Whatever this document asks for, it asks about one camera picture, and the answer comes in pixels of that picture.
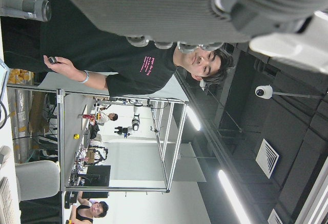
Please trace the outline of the left robot hand grey white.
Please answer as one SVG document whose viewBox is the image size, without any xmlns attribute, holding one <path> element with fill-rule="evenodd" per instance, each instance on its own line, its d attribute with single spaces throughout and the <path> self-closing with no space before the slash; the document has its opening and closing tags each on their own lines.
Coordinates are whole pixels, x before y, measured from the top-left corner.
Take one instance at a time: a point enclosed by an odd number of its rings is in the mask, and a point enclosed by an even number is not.
<svg viewBox="0 0 328 224">
<path fill-rule="evenodd" d="M 223 43 L 327 73 L 327 0 L 70 0 L 99 29 L 138 47 L 189 53 Z"/>
</svg>

